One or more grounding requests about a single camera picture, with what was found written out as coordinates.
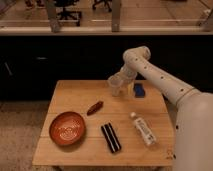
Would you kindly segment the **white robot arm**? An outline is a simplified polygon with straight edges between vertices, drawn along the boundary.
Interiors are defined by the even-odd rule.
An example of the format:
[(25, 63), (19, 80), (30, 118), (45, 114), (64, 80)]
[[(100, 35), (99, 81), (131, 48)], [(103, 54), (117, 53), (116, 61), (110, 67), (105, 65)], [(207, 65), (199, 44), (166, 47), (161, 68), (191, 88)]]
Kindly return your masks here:
[(121, 73), (141, 74), (177, 107), (173, 171), (213, 171), (213, 93), (201, 92), (149, 62), (148, 47), (123, 53)]

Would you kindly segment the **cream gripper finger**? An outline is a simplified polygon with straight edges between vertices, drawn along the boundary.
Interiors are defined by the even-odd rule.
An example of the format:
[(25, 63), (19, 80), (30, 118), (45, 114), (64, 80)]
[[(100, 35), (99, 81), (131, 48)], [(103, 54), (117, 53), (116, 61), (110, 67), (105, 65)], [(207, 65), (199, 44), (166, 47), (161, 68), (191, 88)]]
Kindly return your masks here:
[(133, 98), (134, 97), (134, 90), (133, 90), (133, 87), (134, 87), (134, 84), (133, 83), (130, 83), (127, 85), (127, 88), (126, 88), (126, 96), (128, 98)]

